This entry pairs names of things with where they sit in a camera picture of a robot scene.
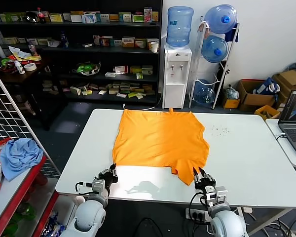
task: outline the light blue cloth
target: light blue cloth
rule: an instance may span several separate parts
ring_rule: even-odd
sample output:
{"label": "light blue cloth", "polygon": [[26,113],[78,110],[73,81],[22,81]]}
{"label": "light blue cloth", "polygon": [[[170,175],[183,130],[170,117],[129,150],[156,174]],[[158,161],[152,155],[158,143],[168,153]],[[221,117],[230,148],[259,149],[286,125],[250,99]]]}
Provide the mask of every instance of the light blue cloth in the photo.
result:
{"label": "light blue cloth", "polygon": [[42,157],[43,150],[32,139],[8,141],[0,152],[3,174],[11,181],[28,168],[40,163]]}

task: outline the water bottle rack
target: water bottle rack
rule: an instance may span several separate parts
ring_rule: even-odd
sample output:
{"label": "water bottle rack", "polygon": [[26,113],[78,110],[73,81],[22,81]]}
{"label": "water bottle rack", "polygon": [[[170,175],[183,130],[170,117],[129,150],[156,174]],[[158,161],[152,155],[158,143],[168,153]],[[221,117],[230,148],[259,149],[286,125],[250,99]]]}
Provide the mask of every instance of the water bottle rack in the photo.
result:
{"label": "water bottle rack", "polygon": [[190,78],[193,80],[193,84],[192,84],[192,90],[189,93],[189,105],[188,105],[188,107],[191,108],[192,101],[195,101],[193,94],[194,94],[194,89],[195,89],[195,83],[196,82],[199,82],[199,83],[201,83],[203,85],[212,85],[212,86],[214,86],[216,83],[219,83],[218,90],[216,91],[215,100],[214,100],[214,103],[212,105],[212,109],[214,109],[215,105],[217,103],[217,99],[218,99],[219,92],[220,92],[221,87],[222,87],[224,77],[227,74],[229,74],[229,71],[230,71],[228,69],[229,56],[230,56],[230,54],[231,54],[231,52],[233,50],[234,43],[236,42],[236,38],[237,38],[237,35],[238,35],[238,32],[239,32],[240,24],[237,23],[237,26],[235,28],[233,28],[233,30],[236,30],[236,31],[235,31],[235,34],[233,36],[231,45],[229,47],[229,52],[227,54],[227,60],[226,60],[225,66],[223,66],[221,61],[219,62],[220,66],[223,69],[222,77],[219,80],[217,78],[216,74],[214,74],[214,77],[215,77],[216,80],[213,83],[210,83],[210,84],[205,84],[205,83],[201,82],[197,78],[197,69],[198,69],[199,59],[203,58],[203,55],[201,54],[201,49],[202,49],[203,41],[204,41],[204,38],[205,38],[205,33],[206,33],[207,30],[209,30],[209,25],[208,25],[208,23],[206,21],[203,20],[203,17],[201,17],[200,24],[203,24],[203,30],[202,31],[200,31],[199,29],[197,30],[198,34],[197,34],[197,40],[196,40],[196,47],[195,47],[195,51],[194,51],[194,54],[193,54],[191,70],[190,70],[190,73],[189,73]]}

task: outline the laptop screen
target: laptop screen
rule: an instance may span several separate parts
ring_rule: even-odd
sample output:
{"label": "laptop screen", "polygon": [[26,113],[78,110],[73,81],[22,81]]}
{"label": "laptop screen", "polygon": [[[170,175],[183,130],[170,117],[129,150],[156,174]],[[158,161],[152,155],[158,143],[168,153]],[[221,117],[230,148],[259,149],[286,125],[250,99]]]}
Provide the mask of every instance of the laptop screen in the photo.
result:
{"label": "laptop screen", "polygon": [[292,90],[289,99],[282,112],[279,123],[291,122],[296,123],[296,90]]}

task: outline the white bottle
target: white bottle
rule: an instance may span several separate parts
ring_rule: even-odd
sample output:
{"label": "white bottle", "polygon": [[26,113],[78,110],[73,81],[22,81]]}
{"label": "white bottle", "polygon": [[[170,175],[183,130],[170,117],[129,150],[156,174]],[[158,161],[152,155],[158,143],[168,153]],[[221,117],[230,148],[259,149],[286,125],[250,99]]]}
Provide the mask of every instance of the white bottle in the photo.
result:
{"label": "white bottle", "polygon": [[19,71],[20,74],[24,74],[24,68],[22,67],[22,65],[20,64],[19,61],[14,61],[14,65],[17,68],[17,70]]}
{"label": "white bottle", "polygon": [[4,51],[2,50],[1,46],[0,46],[0,57],[6,58],[6,55],[4,54]]}

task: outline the tape roll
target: tape roll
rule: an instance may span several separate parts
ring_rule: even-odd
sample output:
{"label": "tape roll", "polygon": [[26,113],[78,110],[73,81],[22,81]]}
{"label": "tape roll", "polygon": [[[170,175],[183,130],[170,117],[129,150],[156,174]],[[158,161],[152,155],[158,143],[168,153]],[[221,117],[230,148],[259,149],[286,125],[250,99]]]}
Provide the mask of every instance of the tape roll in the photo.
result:
{"label": "tape roll", "polygon": [[27,65],[24,66],[25,71],[30,72],[30,71],[34,71],[36,69],[36,64],[35,63],[29,63]]}

